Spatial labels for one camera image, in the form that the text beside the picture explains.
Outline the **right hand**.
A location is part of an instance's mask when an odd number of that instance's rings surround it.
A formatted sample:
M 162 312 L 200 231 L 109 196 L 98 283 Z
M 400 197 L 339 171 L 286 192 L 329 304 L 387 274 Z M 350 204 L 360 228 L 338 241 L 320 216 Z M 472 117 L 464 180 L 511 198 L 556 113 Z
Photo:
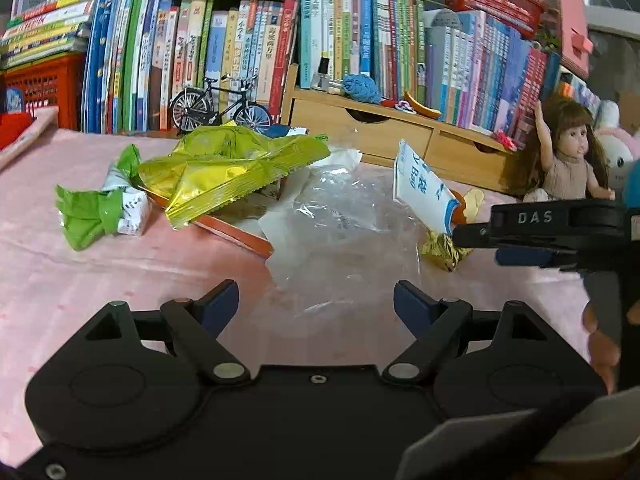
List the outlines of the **right hand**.
M 590 364 L 602 378 L 608 394 L 612 394 L 617 388 L 616 370 L 620 362 L 620 347 L 601 332 L 592 301 L 589 301 L 582 311 L 582 326 L 588 333 Z

